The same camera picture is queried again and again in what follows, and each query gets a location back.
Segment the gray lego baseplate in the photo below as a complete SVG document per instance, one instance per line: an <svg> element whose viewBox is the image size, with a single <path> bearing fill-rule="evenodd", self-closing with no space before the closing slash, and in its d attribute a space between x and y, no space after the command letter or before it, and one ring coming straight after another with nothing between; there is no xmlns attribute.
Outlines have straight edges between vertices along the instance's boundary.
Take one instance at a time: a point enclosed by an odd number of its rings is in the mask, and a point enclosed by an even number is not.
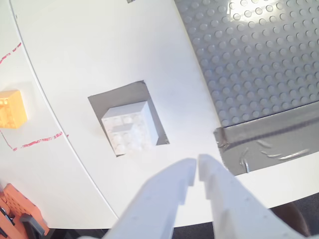
<svg viewBox="0 0 319 239"><path fill-rule="evenodd" d="M223 127L319 100L318 0L175 0Z"/></svg>

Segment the gray tape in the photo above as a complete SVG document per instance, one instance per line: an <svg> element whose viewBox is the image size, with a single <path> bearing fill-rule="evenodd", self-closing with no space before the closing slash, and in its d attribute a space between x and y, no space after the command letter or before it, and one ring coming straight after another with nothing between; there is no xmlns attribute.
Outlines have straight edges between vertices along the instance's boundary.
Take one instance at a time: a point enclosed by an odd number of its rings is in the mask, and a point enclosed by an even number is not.
<svg viewBox="0 0 319 239"><path fill-rule="evenodd" d="M234 175L273 166L319 151L319 103L214 133L223 162Z"/></svg>

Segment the white table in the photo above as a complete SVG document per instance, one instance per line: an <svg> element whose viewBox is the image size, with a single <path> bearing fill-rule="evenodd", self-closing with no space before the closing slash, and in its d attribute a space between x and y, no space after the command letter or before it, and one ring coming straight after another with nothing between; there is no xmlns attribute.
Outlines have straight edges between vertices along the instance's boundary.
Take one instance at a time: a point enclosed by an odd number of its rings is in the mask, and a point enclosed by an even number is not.
<svg viewBox="0 0 319 239"><path fill-rule="evenodd" d="M0 1L6 5L1 17L9 17L6 1ZM112 210L120 216L141 185L161 169L200 153L221 160L213 135L220 123L173 0L12 4L43 92L23 62L23 49L2 63L0 90L20 89L29 116L23 128L3 132L15 145L60 129L65 134L15 153L0 139L0 181L11 182L38 205L50 227L110 228L116 221ZM2 56L18 38L12 21L0 22L11 29L9 40L0 38ZM147 84L170 144L117 158L88 97L140 80ZM238 179L266 207L278 206L319 192L317 155ZM175 225L209 221L210 205L196 178Z"/></svg>

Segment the white lego brick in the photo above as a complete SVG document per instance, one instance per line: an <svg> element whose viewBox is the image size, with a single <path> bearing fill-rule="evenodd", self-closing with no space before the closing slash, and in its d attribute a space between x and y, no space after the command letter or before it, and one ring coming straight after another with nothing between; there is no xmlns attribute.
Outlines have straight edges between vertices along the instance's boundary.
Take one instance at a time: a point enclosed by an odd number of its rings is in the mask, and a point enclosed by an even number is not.
<svg viewBox="0 0 319 239"><path fill-rule="evenodd" d="M147 101L110 108L102 123L117 156L147 150L159 139Z"/></svg>

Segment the yellow lego brick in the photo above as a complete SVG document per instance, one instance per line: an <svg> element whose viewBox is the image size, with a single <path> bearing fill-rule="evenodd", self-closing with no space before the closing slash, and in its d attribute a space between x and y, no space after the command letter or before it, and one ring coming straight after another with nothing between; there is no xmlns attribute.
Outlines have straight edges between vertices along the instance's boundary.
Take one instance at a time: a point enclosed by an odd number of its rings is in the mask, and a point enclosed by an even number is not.
<svg viewBox="0 0 319 239"><path fill-rule="evenodd" d="M0 92L0 128L19 128L26 120L20 91Z"/></svg>

